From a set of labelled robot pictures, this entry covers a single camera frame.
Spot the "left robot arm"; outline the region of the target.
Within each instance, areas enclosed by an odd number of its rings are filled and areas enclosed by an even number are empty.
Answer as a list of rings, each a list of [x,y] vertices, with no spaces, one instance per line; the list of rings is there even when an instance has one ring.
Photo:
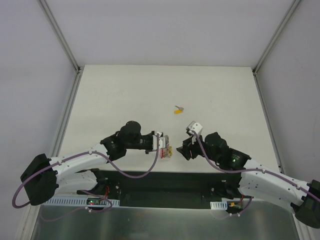
[[[143,150],[146,154],[154,152],[158,157],[167,142],[162,132],[151,131],[143,135],[138,122],[128,121],[114,134],[79,153],[60,157],[47,157],[44,153],[37,155],[22,173],[21,187],[32,206],[62,193],[88,191],[99,195],[105,191],[106,183],[98,177],[95,166],[112,165],[128,150]]]

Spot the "red grey carabiner keyring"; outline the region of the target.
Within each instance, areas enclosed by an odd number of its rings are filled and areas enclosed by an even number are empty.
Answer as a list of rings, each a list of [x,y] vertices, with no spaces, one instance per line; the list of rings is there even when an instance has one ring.
[[[171,158],[173,155],[173,149],[172,146],[170,145],[170,140],[169,140],[169,136],[165,135],[164,136],[165,139],[165,148],[162,148],[160,151],[160,158],[164,159],[164,158]]]

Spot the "key with yellow tag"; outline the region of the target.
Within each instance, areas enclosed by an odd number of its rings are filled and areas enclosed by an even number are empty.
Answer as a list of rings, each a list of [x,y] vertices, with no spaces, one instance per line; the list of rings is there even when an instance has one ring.
[[[178,115],[178,114],[181,114],[184,112],[184,108],[183,107],[180,107],[180,106],[175,106],[176,110],[174,111],[174,114],[175,115]]]

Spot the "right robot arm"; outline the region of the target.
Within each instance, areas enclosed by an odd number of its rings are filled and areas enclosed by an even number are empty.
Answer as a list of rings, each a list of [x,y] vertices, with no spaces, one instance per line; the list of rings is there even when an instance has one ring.
[[[217,132],[202,137],[195,133],[176,149],[186,160],[201,156],[216,170],[239,175],[225,184],[230,197],[238,195],[264,200],[281,207],[303,224],[320,227],[320,183],[306,182],[275,172],[249,155],[233,149]]]

